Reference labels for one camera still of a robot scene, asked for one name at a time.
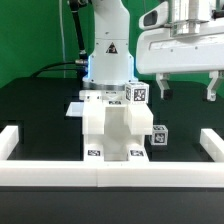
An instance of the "black table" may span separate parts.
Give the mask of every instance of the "black table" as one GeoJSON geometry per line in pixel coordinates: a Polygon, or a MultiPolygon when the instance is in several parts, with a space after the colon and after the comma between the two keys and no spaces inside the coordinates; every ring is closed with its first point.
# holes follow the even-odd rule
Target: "black table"
{"type": "MultiPolygon", "coordinates": [[[[167,147],[145,146],[152,161],[210,161],[201,128],[224,136],[224,99],[204,102],[204,85],[171,82],[173,99],[160,100],[150,83],[154,123],[169,130],[167,147]]],[[[82,160],[81,118],[67,118],[79,101],[75,79],[20,78],[0,89],[0,128],[19,126],[10,160],[82,160]]],[[[1,187],[2,223],[223,223],[223,189],[1,187]]]]}

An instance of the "green wall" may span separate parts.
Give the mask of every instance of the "green wall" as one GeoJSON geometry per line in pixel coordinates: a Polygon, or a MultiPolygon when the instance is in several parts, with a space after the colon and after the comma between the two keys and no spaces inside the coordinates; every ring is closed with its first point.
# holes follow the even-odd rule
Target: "green wall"
{"type": "MultiPolygon", "coordinates": [[[[158,4],[146,0],[147,10],[158,4]]],[[[135,56],[137,38],[141,33],[138,19],[144,13],[142,0],[123,0],[131,14],[130,52],[135,56]]],[[[80,11],[85,45],[93,50],[94,26],[91,5],[80,11]]],[[[76,34],[67,0],[63,1],[66,60],[78,58],[76,34]]],[[[58,0],[2,0],[0,7],[0,87],[17,77],[27,77],[39,68],[62,61],[58,0]]],[[[140,79],[151,77],[139,75],[140,79]]],[[[63,77],[63,73],[54,76],[63,77]]],[[[67,77],[75,77],[68,72],[67,77]]],[[[208,75],[173,75],[172,80],[194,80],[209,83],[208,75]]]]}

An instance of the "white block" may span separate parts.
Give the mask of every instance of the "white block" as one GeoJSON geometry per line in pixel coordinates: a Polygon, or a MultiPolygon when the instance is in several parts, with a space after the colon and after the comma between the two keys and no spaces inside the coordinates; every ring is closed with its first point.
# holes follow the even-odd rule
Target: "white block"
{"type": "Polygon", "coordinates": [[[149,162],[145,148],[138,144],[127,145],[128,161],[136,163],[149,162]]]}
{"type": "Polygon", "coordinates": [[[127,122],[131,134],[151,135],[153,128],[153,114],[146,104],[128,105],[127,122]]]}
{"type": "Polygon", "coordinates": [[[84,161],[104,162],[103,146],[98,144],[87,144],[84,148],[84,161]]]}
{"type": "Polygon", "coordinates": [[[82,117],[83,114],[83,106],[82,102],[72,102],[69,105],[66,116],[68,117],[82,117]]]}
{"type": "Polygon", "coordinates": [[[104,134],[105,107],[101,102],[85,102],[83,108],[83,134],[104,134]]]}
{"type": "Polygon", "coordinates": [[[200,144],[215,162],[224,162],[224,141],[212,129],[202,129],[200,144]]]}
{"type": "Polygon", "coordinates": [[[7,160],[18,142],[18,126],[6,126],[0,134],[0,160],[7,160]]]}

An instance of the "wire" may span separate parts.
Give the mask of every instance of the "wire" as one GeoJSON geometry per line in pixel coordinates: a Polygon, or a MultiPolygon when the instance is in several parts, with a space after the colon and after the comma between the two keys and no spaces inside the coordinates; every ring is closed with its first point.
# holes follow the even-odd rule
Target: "wire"
{"type": "Polygon", "coordinates": [[[146,3],[145,3],[145,0],[142,0],[142,3],[143,3],[143,7],[144,7],[144,12],[146,13],[146,3]]]}
{"type": "Polygon", "coordinates": [[[68,62],[57,62],[57,63],[53,63],[50,65],[46,65],[43,68],[39,69],[38,71],[34,72],[30,77],[31,78],[35,78],[37,77],[42,71],[48,69],[48,68],[52,68],[52,67],[56,67],[56,66],[61,66],[61,65],[74,65],[75,62],[74,61],[68,61],[68,62]]]}
{"type": "Polygon", "coordinates": [[[85,67],[77,67],[77,68],[58,68],[58,69],[43,69],[39,71],[35,76],[32,76],[32,78],[36,78],[39,74],[42,72],[57,72],[57,71],[85,71],[85,67]]]}
{"type": "Polygon", "coordinates": [[[60,17],[60,30],[61,30],[61,42],[62,42],[62,56],[63,56],[63,61],[65,62],[66,52],[65,52],[65,35],[64,35],[64,24],[63,24],[62,0],[59,0],[59,17],[60,17]]]}

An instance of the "small cube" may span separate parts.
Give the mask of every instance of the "small cube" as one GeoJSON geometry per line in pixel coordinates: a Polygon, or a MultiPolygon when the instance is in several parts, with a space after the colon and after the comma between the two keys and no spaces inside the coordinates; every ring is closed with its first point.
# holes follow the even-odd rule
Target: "small cube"
{"type": "Polygon", "coordinates": [[[131,104],[148,103],[149,85],[144,82],[129,82],[125,84],[125,99],[131,104]]]}
{"type": "Polygon", "coordinates": [[[167,145],[168,129],[165,125],[153,125],[152,135],[149,136],[151,145],[167,145]]]}

